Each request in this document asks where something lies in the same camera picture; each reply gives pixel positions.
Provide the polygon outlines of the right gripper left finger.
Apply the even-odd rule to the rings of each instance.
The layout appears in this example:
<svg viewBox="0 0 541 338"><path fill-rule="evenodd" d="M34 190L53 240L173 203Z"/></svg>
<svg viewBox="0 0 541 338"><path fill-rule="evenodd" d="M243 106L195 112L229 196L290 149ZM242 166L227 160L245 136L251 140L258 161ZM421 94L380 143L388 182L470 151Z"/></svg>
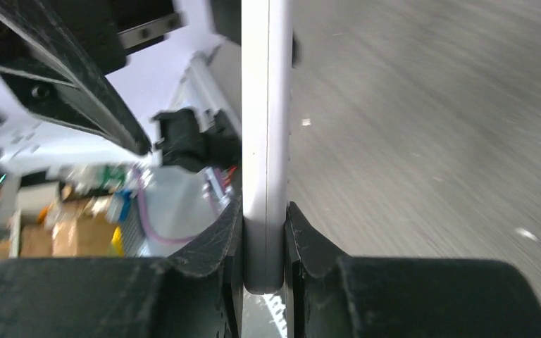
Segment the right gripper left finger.
<svg viewBox="0 0 541 338"><path fill-rule="evenodd" d="M242 202L165 258L0 262L0 337L239 337Z"/></svg>

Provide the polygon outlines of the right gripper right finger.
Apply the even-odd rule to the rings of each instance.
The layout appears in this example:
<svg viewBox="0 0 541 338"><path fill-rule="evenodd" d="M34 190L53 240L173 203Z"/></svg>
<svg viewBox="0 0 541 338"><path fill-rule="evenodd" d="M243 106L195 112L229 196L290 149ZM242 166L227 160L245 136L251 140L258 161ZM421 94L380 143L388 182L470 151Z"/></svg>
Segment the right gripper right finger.
<svg viewBox="0 0 541 338"><path fill-rule="evenodd" d="M541 337L541 305L503 261L351 256L291 203L290 337Z"/></svg>

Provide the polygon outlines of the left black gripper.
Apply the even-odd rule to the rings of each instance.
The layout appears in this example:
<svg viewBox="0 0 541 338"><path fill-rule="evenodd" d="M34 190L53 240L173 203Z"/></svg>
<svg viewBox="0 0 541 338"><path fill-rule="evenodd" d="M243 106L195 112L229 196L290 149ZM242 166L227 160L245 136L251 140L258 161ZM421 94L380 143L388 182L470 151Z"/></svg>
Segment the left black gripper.
<svg viewBox="0 0 541 338"><path fill-rule="evenodd" d="M245 65L297 65L290 1L210 1L215 31ZM88 132L137 155L151 143L109 73L184 26L166 0L0 1L0 76L42 120Z"/></svg>

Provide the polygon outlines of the white remote control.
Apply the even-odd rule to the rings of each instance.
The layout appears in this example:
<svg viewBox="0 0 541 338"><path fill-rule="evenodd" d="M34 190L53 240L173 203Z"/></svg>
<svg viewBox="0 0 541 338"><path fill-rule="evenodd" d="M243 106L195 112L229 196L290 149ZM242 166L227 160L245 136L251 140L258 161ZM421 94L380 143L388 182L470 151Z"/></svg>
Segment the white remote control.
<svg viewBox="0 0 541 338"><path fill-rule="evenodd" d="M292 2L242 2L244 284L271 294L283 284L287 212Z"/></svg>

